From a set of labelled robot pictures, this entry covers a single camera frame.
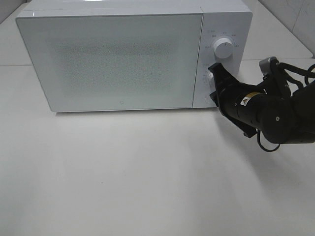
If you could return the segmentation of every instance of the white microwave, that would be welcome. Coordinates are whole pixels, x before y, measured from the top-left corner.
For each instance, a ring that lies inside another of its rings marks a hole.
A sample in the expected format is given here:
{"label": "white microwave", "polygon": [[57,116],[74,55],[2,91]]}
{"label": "white microwave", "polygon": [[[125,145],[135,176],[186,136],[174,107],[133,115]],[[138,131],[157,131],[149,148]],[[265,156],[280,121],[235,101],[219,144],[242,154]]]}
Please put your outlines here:
{"label": "white microwave", "polygon": [[16,23],[55,112],[214,107],[208,67],[238,73],[241,0],[32,0]]}

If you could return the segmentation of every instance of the tiled wall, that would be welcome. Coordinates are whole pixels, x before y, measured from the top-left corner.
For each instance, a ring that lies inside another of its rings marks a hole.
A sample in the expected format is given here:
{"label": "tiled wall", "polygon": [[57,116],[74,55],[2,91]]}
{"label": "tiled wall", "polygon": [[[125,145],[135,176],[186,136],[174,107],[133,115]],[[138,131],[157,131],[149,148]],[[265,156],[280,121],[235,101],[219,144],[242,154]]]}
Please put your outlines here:
{"label": "tiled wall", "polygon": [[260,0],[315,55],[315,0]]}
{"label": "tiled wall", "polygon": [[22,3],[25,3],[25,0],[0,0],[0,23]]}

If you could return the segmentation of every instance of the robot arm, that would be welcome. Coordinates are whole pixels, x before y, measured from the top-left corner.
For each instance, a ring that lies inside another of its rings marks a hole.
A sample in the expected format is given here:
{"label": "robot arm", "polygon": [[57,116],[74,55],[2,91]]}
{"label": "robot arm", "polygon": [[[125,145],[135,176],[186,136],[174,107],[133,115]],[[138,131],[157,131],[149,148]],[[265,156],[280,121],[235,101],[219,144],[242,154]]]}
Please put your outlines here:
{"label": "robot arm", "polygon": [[[254,86],[240,83],[221,63],[209,67],[213,73],[216,91],[210,94],[221,113],[251,138],[257,134],[259,146],[274,151],[280,144],[305,144],[315,142],[315,78],[311,66],[308,71],[280,63],[271,57],[259,63],[263,82]],[[292,78],[285,70],[305,76],[306,86]],[[291,96],[287,82],[296,84],[298,90]],[[260,132],[274,144],[274,150],[260,143]]]}

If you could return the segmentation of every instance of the warning label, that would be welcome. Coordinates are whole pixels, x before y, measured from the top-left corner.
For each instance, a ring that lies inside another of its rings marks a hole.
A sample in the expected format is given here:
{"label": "warning label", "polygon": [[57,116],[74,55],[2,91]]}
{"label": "warning label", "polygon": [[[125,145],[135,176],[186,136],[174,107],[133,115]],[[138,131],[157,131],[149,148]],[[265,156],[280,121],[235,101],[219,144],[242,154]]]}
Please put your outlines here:
{"label": "warning label", "polygon": [[251,92],[251,93],[247,94],[247,95],[242,99],[241,105],[242,105],[242,106],[246,106],[247,103],[250,101],[250,99],[251,99],[252,97],[254,97],[255,95],[260,94],[260,93],[261,93],[261,92]]}

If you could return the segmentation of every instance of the microwave door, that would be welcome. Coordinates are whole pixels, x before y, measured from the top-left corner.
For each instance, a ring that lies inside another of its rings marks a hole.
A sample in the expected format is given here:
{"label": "microwave door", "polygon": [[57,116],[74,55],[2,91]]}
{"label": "microwave door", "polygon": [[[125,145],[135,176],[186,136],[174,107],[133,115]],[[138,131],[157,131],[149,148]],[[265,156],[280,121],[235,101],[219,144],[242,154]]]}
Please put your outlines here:
{"label": "microwave door", "polygon": [[52,111],[192,107],[202,14],[17,23]]}

